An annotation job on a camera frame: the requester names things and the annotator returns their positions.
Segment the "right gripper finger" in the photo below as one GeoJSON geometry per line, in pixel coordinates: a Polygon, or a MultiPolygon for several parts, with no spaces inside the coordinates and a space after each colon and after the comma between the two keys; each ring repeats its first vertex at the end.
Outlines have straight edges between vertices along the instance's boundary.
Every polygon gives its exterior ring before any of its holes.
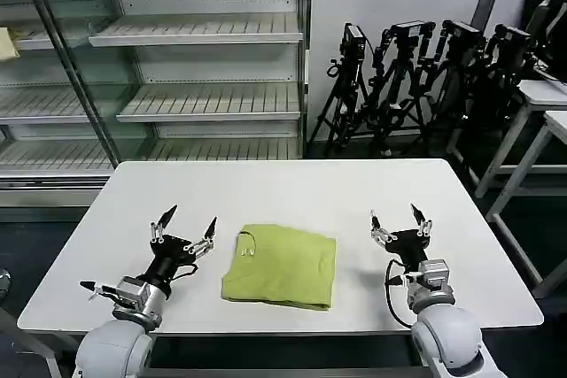
{"type": "Polygon", "coordinates": [[[370,221],[371,230],[370,235],[372,239],[378,243],[380,246],[386,246],[388,243],[392,243],[397,240],[397,237],[387,231],[381,226],[381,223],[375,214],[374,210],[370,211],[370,221]]]}
{"type": "Polygon", "coordinates": [[[425,218],[423,212],[414,204],[411,204],[411,210],[418,226],[417,235],[419,237],[430,237],[433,222],[425,218]]]}

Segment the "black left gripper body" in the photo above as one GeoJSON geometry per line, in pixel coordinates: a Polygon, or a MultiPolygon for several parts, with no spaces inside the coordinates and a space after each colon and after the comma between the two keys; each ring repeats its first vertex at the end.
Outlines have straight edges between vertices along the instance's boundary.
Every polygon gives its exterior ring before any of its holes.
{"type": "Polygon", "coordinates": [[[172,235],[163,235],[162,243],[150,243],[154,259],[141,274],[141,280],[170,295],[170,283],[177,270],[182,266],[196,267],[196,255],[184,249],[189,244],[190,241],[172,235]]]}

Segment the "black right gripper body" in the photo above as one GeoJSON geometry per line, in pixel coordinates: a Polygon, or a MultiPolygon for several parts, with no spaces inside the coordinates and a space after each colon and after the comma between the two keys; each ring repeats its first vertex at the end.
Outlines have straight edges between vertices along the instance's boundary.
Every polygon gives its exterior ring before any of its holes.
{"type": "Polygon", "coordinates": [[[391,233],[385,249],[400,257],[406,273],[417,272],[419,265],[427,260],[425,249],[429,243],[428,235],[418,234],[417,229],[408,229],[391,233]]]}

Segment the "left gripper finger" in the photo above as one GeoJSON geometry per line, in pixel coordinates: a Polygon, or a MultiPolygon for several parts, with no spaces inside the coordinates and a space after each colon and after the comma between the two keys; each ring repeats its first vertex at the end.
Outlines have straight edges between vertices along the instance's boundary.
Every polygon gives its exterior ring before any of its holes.
{"type": "Polygon", "coordinates": [[[214,235],[215,226],[217,218],[214,217],[210,225],[208,226],[204,236],[195,243],[189,243],[183,247],[183,252],[194,256],[195,258],[201,258],[206,255],[210,250],[214,248],[214,235]]]}
{"type": "Polygon", "coordinates": [[[164,243],[164,230],[173,218],[177,209],[177,205],[172,206],[169,210],[164,212],[157,222],[151,223],[151,243],[164,243]]]}

